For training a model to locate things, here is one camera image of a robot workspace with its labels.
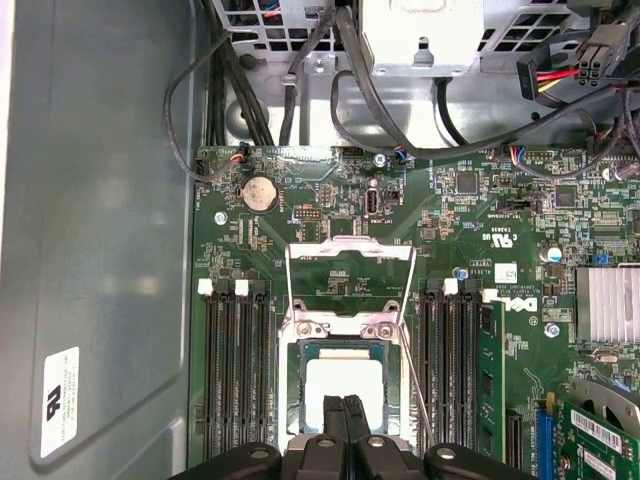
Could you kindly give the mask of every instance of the motherboard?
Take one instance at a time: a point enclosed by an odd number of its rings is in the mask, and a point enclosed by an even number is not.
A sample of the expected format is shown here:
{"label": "motherboard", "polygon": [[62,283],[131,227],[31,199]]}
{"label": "motherboard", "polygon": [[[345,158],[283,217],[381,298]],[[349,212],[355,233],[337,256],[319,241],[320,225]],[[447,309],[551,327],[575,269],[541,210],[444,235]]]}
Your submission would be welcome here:
{"label": "motherboard", "polygon": [[[429,428],[543,479],[638,478],[640,181],[612,174],[626,160],[554,183],[493,151],[199,150],[203,172],[230,166],[194,194],[189,464],[284,449],[322,432],[324,395],[357,394],[372,431],[416,452]],[[562,172],[585,152],[522,161]]]}

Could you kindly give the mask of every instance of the ram slot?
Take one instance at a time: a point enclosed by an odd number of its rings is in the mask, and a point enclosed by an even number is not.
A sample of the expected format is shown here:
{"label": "ram slot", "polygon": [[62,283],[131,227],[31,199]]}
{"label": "ram slot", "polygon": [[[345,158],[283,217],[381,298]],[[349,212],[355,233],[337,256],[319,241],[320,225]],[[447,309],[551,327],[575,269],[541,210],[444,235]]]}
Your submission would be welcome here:
{"label": "ram slot", "polygon": [[477,432],[476,390],[478,388],[478,333],[482,299],[478,293],[466,293],[462,298],[460,340],[463,348],[461,388],[462,437],[460,445],[475,449]]}
{"label": "ram slot", "polygon": [[460,295],[445,298],[444,316],[442,318],[442,369],[440,386],[444,396],[444,441],[458,443],[460,437],[460,406],[462,382],[460,380],[462,345],[460,323],[462,314]]}
{"label": "ram slot", "polygon": [[214,293],[205,304],[205,387],[204,387],[204,458],[216,454],[218,447],[216,419],[219,418],[218,397],[218,295]]}
{"label": "ram slot", "polygon": [[258,293],[254,298],[252,331],[256,336],[256,354],[253,364],[256,365],[256,441],[267,441],[267,426],[269,412],[269,302],[267,295]]}
{"label": "ram slot", "polygon": [[422,348],[422,390],[427,402],[427,410],[431,421],[433,435],[440,443],[443,442],[443,392],[440,388],[442,376],[441,355],[441,328],[444,315],[443,298],[441,293],[424,292],[422,324],[421,324],[421,348]]}
{"label": "ram slot", "polygon": [[219,349],[221,351],[220,370],[222,374],[222,382],[220,392],[222,397],[222,435],[220,453],[226,452],[233,445],[234,434],[234,370],[235,370],[235,298],[231,293],[223,293],[220,295],[220,320],[221,339]]}
{"label": "ram slot", "polygon": [[251,441],[251,324],[253,302],[251,294],[240,297],[238,318],[238,443]]}

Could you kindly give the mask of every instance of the screw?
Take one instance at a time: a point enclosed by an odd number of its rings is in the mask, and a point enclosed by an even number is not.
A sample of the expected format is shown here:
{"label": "screw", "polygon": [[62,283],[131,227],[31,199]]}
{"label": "screw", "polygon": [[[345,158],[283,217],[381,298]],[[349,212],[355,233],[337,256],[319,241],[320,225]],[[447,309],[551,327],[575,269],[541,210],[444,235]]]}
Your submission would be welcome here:
{"label": "screw", "polygon": [[269,452],[266,450],[255,450],[251,453],[251,458],[255,458],[259,460],[261,458],[267,458],[269,456]]}
{"label": "screw", "polygon": [[311,334],[311,325],[308,323],[300,323],[296,328],[296,331],[301,337],[306,337]]}
{"label": "screw", "polygon": [[560,327],[555,323],[547,323],[544,327],[544,334],[549,338],[556,338],[560,335]]}
{"label": "screw", "polygon": [[216,222],[216,225],[224,225],[229,220],[229,217],[224,212],[216,212],[213,216],[213,221]]}
{"label": "screw", "polygon": [[313,64],[313,69],[318,73],[324,72],[324,59],[318,58]]}
{"label": "screw", "polygon": [[389,325],[380,325],[378,327],[378,335],[380,338],[391,338],[393,329]]}
{"label": "screw", "polygon": [[378,153],[373,156],[373,166],[382,168],[387,164],[387,157],[382,153]]}
{"label": "screw", "polygon": [[571,470],[571,460],[564,455],[560,457],[560,468],[563,470]]}
{"label": "screw", "polygon": [[450,448],[439,448],[436,453],[440,458],[444,458],[445,460],[453,460],[456,458],[456,452]]}
{"label": "screw", "polygon": [[381,437],[370,437],[369,441],[367,442],[369,443],[369,445],[371,445],[372,447],[383,447],[384,446],[384,438]]}

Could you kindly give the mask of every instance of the metal bracket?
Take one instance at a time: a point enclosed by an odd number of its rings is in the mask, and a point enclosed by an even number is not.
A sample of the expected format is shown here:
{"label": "metal bracket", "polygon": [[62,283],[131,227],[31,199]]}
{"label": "metal bracket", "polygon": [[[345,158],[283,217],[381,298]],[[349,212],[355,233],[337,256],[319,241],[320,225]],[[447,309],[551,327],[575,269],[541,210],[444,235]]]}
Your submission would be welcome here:
{"label": "metal bracket", "polygon": [[569,385],[571,400],[579,405],[591,400],[600,418],[606,418],[608,408],[626,433],[640,438],[640,395],[579,377],[571,378]]}

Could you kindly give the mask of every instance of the capacitor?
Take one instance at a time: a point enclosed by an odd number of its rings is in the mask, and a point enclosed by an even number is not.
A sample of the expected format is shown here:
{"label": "capacitor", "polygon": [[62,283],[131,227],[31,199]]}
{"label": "capacitor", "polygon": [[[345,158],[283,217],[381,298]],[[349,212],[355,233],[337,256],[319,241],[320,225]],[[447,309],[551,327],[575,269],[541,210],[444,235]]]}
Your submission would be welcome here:
{"label": "capacitor", "polygon": [[562,250],[558,247],[545,247],[540,250],[540,260],[544,263],[559,263],[562,261]]}
{"label": "capacitor", "polygon": [[469,278],[469,270],[463,267],[456,267],[453,269],[453,276],[458,279],[458,281],[463,282],[467,278]]}

